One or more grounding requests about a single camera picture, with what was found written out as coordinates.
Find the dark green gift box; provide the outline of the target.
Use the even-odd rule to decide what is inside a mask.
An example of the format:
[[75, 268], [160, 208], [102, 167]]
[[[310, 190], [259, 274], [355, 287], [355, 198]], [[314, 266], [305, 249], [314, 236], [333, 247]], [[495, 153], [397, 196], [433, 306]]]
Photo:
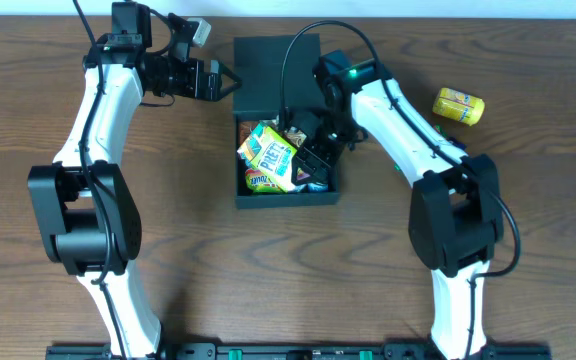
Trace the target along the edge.
[[[280, 109], [279, 81], [285, 54], [285, 98], [290, 108], [325, 106], [324, 98], [312, 74], [320, 50], [317, 33], [307, 33], [296, 42], [290, 35], [239, 37], [234, 40], [234, 73], [242, 87], [234, 92], [233, 116], [237, 124], [271, 119]], [[326, 192], [255, 194], [245, 181], [247, 166], [235, 159], [235, 203], [239, 209], [333, 205], [338, 202], [338, 172], [333, 169]]]

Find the yellow green Pretz box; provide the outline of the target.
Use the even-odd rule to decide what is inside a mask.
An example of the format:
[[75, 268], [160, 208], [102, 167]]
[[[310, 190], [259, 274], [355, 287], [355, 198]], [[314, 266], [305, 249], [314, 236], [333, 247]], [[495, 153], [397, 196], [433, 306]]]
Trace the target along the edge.
[[239, 146], [237, 153], [251, 168], [259, 170], [283, 192], [301, 191], [295, 185], [292, 160], [297, 149], [280, 136], [271, 126], [259, 123]]

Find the colourful gummy candy bag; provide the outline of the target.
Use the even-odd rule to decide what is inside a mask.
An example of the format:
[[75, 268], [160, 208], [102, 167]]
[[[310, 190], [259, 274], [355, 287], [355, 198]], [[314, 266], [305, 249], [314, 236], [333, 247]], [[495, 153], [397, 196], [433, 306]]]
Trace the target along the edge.
[[245, 171], [247, 187], [254, 194], [282, 193], [283, 190], [272, 182], [263, 172], [249, 168]]

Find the yellow Mentos bottle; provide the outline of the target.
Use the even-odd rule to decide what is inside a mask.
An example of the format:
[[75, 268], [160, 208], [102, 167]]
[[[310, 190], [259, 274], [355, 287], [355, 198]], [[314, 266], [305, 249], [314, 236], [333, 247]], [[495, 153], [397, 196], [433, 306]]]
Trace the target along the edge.
[[439, 90], [432, 107], [435, 114], [468, 126], [480, 121], [484, 109], [483, 99], [450, 88]]

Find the blue Oreo pack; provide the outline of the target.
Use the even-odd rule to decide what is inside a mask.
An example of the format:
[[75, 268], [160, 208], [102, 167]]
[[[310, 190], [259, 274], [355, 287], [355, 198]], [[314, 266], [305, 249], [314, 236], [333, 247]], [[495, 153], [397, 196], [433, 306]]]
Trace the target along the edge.
[[309, 183], [307, 185], [308, 191], [312, 193], [323, 193], [329, 191], [327, 183]]

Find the brown Pocky box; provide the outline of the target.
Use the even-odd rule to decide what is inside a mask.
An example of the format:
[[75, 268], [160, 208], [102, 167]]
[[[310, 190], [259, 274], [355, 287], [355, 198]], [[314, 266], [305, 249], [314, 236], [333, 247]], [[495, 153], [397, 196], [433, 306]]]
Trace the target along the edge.
[[[260, 121], [240, 122], [238, 124], [237, 145], [241, 146], [259, 124], [268, 125], [273, 130], [276, 130], [279, 124], [279, 120], [275, 118], [264, 119]], [[283, 130], [280, 132], [280, 135], [296, 148], [299, 148], [307, 139], [307, 135], [302, 130], [297, 129], [294, 126]]]

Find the red green KitKat bar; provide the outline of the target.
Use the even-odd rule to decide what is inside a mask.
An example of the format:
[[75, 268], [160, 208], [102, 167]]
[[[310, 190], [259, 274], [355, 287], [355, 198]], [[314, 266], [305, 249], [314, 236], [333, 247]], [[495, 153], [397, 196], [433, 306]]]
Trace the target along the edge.
[[433, 128], [437, 133], [439, 133], [443, 138], [448, 139], [449, 136], [444, 132], [444, 130], [439, 125], [434, 125]]

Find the purple Dairy Milk bar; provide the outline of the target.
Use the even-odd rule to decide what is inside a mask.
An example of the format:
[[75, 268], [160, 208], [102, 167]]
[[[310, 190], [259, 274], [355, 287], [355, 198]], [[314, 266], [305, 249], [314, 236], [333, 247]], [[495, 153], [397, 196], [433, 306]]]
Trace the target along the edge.
[[450, 141], [450, 143], [451, 143], [452, 145], [454, 145], [455, 147], [457, 147], [457, 148], [459, 148], [459, 149], [461, 149], [461, 150], [463, 150], [463, 151], [465, 151], [466, 148], [467, 148], [467, 146], [466, 146], [464, 143], [460, 142], [460, 141], [457, 140], [456, 138], [452, 138], [452, 137], [451, 137], [451, 138], [449, 138], [449, 141]]

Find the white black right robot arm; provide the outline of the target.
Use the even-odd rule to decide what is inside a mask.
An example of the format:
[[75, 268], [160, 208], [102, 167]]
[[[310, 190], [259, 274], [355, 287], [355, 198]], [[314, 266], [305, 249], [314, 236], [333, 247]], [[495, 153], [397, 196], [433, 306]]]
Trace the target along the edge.
[[433, 282], [431, 341], [445, 359], [478, 355], [487, 343], [482, 282], [503, 236], [503, 201], [492, 160], [466, 152], [418, 113], [376, 60], [353, 65], [341, 51], [323, 55], [313, 77], [325, 105], [321, 123], [299, 146], [297, 182], [327, 181], [343, 149], [370, 135], [412, 189], [408, 234]]

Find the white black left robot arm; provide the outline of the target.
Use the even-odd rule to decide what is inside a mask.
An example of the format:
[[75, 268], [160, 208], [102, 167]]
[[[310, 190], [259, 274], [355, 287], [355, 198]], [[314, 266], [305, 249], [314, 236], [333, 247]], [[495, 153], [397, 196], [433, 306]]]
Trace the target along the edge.
[[89, 292], [109, 332], [103, 345], [52, 345], [50, 359], [212, 359], [210, 343], [171, 344], [152, 310], [136, 259], [142, 223], [121, 171], [133, 116], [146, 94], [216, 102], [230, 72], [190, 50], [211, 27], [166, 14], [170, 38], [152, 47], [156, 13], [134, 1], [112, 6], [108, 33], [93, 37], [83, 60], [85, 93], [70, 135], [48, 165], [33, 167], [28, 189], [48, 258]]

